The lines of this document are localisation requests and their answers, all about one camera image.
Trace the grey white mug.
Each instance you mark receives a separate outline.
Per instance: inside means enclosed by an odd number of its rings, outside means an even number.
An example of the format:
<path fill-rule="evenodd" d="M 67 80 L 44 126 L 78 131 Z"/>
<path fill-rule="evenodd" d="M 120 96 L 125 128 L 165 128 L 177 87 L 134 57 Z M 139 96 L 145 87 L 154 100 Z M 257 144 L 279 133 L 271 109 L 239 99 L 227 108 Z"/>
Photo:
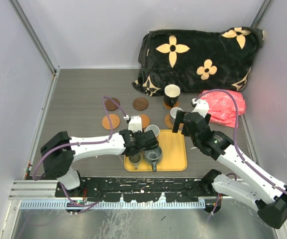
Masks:
<path fill-rule="evenodd" d="M 179 107 L 173 107 L 170 110 L 170 123 L 174 124 L 177 116 L 177 112 L 182 112 L 183 110 Z"/>

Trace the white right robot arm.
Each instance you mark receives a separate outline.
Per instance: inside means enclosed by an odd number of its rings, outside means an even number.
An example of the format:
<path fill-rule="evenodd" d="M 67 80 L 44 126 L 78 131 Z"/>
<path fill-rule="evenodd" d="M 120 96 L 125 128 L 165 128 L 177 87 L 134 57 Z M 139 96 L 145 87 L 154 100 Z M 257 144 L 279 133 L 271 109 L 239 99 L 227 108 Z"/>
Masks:
<path fill-rule="evenodd" d="M 203 192 L 230 196 L 255 210 L 270 227 L 280 229 L 287 220 L 287 184 L 253 162 L 226 134 L 211 130 L 209 119 L 210 114 L 178 111 L 172 132 L 177 133 L 183 124 L 182 134 L 190 137 L 202 154 L 231 169 L 245 183 L 212 169 L 201 180 Z"/>

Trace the black cream mug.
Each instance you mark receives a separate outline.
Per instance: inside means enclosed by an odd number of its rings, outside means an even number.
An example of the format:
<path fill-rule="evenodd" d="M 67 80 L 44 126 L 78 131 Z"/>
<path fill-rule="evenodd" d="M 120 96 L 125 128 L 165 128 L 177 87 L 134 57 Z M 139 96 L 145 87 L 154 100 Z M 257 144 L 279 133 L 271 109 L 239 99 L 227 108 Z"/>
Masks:
<path fill-rule="evenodd" d="M 164 88 L 164 102 L 173 107 L 174 104 L 178 101 L 181 90 L 179 86 L 170 84 Z"/>

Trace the light wood coaster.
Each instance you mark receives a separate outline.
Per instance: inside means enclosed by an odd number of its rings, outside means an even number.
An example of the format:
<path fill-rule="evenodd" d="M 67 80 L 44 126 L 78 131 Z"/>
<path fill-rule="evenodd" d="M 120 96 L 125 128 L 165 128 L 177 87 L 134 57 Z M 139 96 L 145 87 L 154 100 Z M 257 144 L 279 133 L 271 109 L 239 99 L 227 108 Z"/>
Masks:
<path fill-rule="evenodd" d="M 163 102 L 163 106 L 164 106 L 166 109 L 168 109 L 168 110 L 171 110 L 172 108 L 175 108 L 175 107 L 179 107 L 179 105 L 180 105 L 180 102 L 176 102 L 176 103 L 174 104 L 174 106 L 171 107 L 171 106 L 167 105 L 165 102 Z"/>

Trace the rattan coaster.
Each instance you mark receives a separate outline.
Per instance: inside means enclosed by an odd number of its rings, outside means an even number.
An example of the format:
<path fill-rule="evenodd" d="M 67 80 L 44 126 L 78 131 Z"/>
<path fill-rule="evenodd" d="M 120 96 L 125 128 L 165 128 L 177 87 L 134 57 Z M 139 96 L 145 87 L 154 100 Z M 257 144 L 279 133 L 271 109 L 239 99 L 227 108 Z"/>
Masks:
<path fill-rule="evenodd" d="M 167 115 L 165 116 L 164 122 L 165 122 L 165 125 L 166 125 L 169 129 L 173 129 L 174 125 L 171 123 L 171 116 L 170 116 L 170 114 L 167 114 Z M 183 129 L 183 126 L 184 126 L 184 124 L 181 123 L 181 124 L 179 125 L 179 130 L 182 130 L 182 129 Z"/>
<path fill-rule="evenodd" d="M 116 129 L 120 124 L 120 118 L 116 114 L 109 114 L 103 117 L 101 124 L 107 130 Z"/>

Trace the dark wood coaster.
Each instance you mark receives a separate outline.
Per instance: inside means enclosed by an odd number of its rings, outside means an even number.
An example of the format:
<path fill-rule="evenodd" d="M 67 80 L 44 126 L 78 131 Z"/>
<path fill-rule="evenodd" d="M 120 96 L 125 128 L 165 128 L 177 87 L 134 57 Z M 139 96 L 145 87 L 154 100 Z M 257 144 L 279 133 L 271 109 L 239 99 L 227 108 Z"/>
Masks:
<path fill-rule="evenodd" d="M 115 111 L 119 108 L 120 101 L 117 98 L 104 98 L 104 106 L 107 111 Z"/>
<path fill-rule="evenodd" d="M 138 111 L 143 111 L 143 110 L 148 108 L 149 102 L 146 98 L 139 97 L 133 101 L 132 105 L 133 105 L 134 109 L 136 109 Z"/>

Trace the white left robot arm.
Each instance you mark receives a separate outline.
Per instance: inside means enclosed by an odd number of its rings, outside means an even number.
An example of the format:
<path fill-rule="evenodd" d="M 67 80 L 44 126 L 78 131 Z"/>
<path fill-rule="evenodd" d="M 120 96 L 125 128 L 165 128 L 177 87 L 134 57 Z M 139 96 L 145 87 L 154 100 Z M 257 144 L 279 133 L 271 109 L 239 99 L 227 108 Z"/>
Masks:
<path fill-rule="evenodd" d="M 107 136 L 70 137 L 66 131 L 57 133 L 40 149 L 44 178 L 57 180 L 72 197 L 79 197 L 84 186 L 72 164 L 82 159 L 102 155 L 140 155 L 152 150 L 159 142 L 152 131 L 133 132 L 124 129 Z"/>

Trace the orange wood coaster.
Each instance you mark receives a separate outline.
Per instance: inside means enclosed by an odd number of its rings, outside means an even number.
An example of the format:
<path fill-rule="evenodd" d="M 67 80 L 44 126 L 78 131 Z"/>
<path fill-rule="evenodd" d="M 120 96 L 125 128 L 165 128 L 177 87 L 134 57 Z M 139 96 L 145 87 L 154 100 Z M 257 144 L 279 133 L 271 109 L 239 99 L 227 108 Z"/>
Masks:
<path fill-rule="evenodd" d="M 150 119 L 145 114 L 140 114 L 139 116 L 141 117 L 142 120 L 142 128 L 145 129 L 150 124 Z"/>

